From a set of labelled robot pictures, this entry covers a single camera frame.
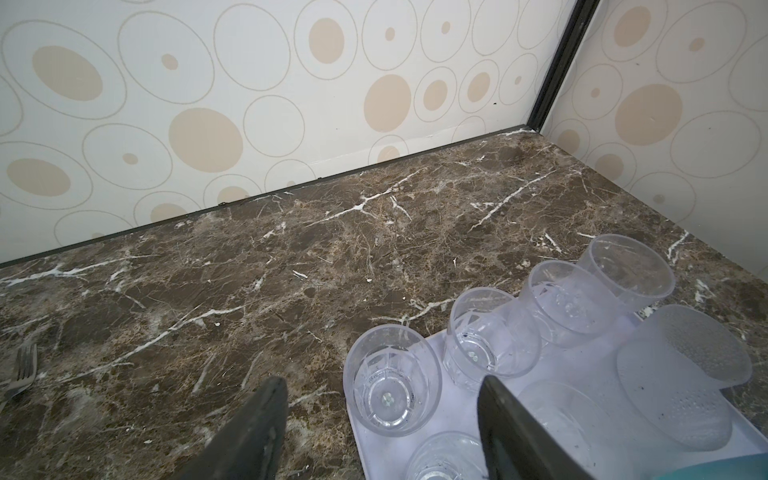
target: patterned wall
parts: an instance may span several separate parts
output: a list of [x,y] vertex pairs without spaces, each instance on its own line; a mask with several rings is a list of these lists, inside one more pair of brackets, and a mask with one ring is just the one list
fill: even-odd
[[543,132],[768,281],[765,0],[603,0]]
[[0,4],[0,261],[524,123],[562,0]]

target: marble countertop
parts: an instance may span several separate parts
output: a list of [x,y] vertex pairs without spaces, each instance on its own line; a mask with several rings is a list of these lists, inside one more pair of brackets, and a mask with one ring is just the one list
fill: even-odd
[[669,303],[741,338],[727,392],[768,432],[768,285],[532,133],[499,134],[0,270],[0,478],[167,478],[267,375],[286,378],[279,478],[362,478],[342,388],[362,332],[428,336],[462,291],[622,233],[669,260]]

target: beige dot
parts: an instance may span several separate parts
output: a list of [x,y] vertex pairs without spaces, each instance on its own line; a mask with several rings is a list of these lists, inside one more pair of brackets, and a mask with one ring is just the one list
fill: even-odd
[[243,138],[235,124],[209,108],[190,108],[177,115],[168,139],[185,164],[203,172],[227,170],[243,154]]
[[578,150],[578,146],[581,144],[581,139],[575,130],[568,129],[560,134],[558,141],[555,143],[558,147],[573,155]]
[[481,71],[469,82],[467,88],[467,98],[470,101],[479,101],[488,93],[488,87],[491,86],[491,75]]
[[123,162],[129,165],[135,165],[139,163],[139,157],[137,157],[134,154],[124,154],[123,155]]
[[630,47],[640,41],[650,27],[650,10],[634,7],[619,18],[614,29],[614,40],[620,47]]
[[186,215],[187,211],[176,204],[160,204],[152,209],[149,219],[152,222],[161,222],[168,218],[180,217]]
[[166,53],[165,55],[163,55],[160,61],[163,62],[163,66],[168,70],[176,70],[177,68],[179,68],[179,61],[176,59],[176,57],[174,57],[170,53]]
[[399,75],[384,75],[375,81],[366,95],[363,113],[376,131],[395,130],[408,116],[411,89]]
[[671,134],[683,115],[680,95],[668,85],[640,87],[616,111],[616,132],[630,145],[650,145]]
[[448,85],[442,80],[435,80],[424,90],[424,106],[429,111],[442,107],[448,97]]
[[48,88],[72,100],[93,100],[104,88],[96,67],[69,48],[38,48],[32,55],[32,67]]
[[33,195],[57,197],[69,191],[69,176],[56,165],[37,158],[19,158],[5,171],[16,187]]
[[695,38],[690,45],[688,45],[688,50],[691,51],[699,51],[704,46],[704,39],[699,37]]
[[310,51],[325,64],[338,60],[344,51],[344,32],[336,20],[321,18],[310,29]]
[[624,161],[614,154],[605,154],[594,162],[594,169],[608,180],[616,180],[624,172]]
[[228,204],[248,197],[248,192],[240,187],[230,186],[221,189],[217,201],[219,204]]
[[382,148],[382,150],[379,152],[379,156],[376,158],[376,162],[383,162],[383,161],[389,161],[394,160],[397,157],[400,156],[400,152],[397,148],[394,148],[392,145],[387,145],[386,147]]

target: teal object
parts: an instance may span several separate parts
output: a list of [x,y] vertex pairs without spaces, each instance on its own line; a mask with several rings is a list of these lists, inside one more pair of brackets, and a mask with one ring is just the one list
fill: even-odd
[[768,453],[701,463],[654,480],[768,480]]

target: frosted plastic cup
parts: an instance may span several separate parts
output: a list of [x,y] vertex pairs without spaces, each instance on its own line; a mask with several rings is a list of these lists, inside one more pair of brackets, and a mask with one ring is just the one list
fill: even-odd
[[369,430],[409,435],[435,413],[442,391],[437,355],[416,331],[380,325],[363,333],[344,363],[349,410]]
[[672,269],[644,243],[609,233],[593,238],[578,266],[594,274],[624,305],[637,312],[674,290]]
[[453,382],[473,392],[486,375],[503,379],[530,372],[541,355],[541,338],[530,316],[515,313],[518,301],[491,287],[456,299],[445,336],[442,364]]
[[621,304],[595,276],[562,260],[531,270],[519,296],[541,338],[570,348],[604,333],[621,315]]
[[666,342],[630,338],[575,386],[613,419],[633,455],[640,453],[639,465],[730,440],[730,407],[717,383]]
[[662,306],[635,329],[632,338],[668,343],[701,368],[718,389],[740,385],[752,376],[744,344],[722,323],[687,306]]
[[525,387],[518,400],[597,480],[634,477],[611,417],[584,393],[564,383],[541,381]]
[[482,480],[488,478],[480,439],[441,432],[426,439],[408,462],[406,480]]

